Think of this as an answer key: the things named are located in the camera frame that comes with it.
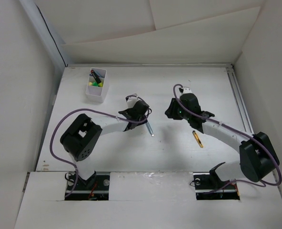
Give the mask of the light blue pen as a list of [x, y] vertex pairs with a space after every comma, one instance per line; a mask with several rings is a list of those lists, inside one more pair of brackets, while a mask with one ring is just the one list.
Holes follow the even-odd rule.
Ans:
[[151, 135], [151, 137], [154, 137], [154, 132], [153, 132], [153, 129], [152, 129], [152, 127], [151, 127], [149, 122], [146, 123], [146, 127], [147, 127], [148, 132]]

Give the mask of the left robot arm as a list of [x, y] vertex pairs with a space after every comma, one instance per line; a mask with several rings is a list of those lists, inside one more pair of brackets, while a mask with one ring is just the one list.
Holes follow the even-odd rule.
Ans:
[[60, 137], [60, 143], [72, 159], [77, 171], [79, 185], [84, 189], [93, 187], [96, 172], [88, 162], [99, 137], [114, 132], [125, 132], [146, 124], [151, 113], [150, 106], [139, 98], [127, 102], [128, 108], [117, 115], [107, 114], [91, 109], [84, 109], [100, 114], [98, 118], [90, 118], [86, 114], [78, 115]]

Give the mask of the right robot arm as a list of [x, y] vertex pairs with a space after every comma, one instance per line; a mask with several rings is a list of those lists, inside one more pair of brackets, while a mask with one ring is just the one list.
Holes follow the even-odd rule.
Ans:
[[217, 139], [238, 154], [235, 162], [229, 166], [222, 165], [217, 172], [209, 175], [211, 186], [219, 188], [226, 180], [241, 178], [270, 185], [264, 178], [272, 171], [276, 171], [278, 176], [273, 185], [282, 182], [280, 161], [265, 133], [248, 133], [222, 122], [215, 114], [202, 110], [198, 98], [193, 93], [173, 97], [165, 115], [169, 119], [185, 120], [193, 130]]

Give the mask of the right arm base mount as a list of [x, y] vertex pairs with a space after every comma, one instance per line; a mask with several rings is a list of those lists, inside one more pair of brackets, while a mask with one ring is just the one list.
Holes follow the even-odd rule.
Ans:
[[197, 200], [240, 200], [238, 188], [236, 184], [226, 184], [229, 180], [222, 181], [216, 169], [225, 162], [219, 163], [209, 172], [193, 173], [193, 180], [189, 183], [195, 188], [195, 196]]

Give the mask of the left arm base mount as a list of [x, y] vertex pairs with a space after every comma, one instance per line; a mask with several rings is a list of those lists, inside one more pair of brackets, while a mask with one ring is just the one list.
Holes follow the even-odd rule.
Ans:
[[110, 172], [98, 172], [88, 180], [78, 178], [75, 187], [76, 175], [67, 172], [65, 180], [67, 181], [65, 200], [69, 201], [106, 201], [109, 200]]

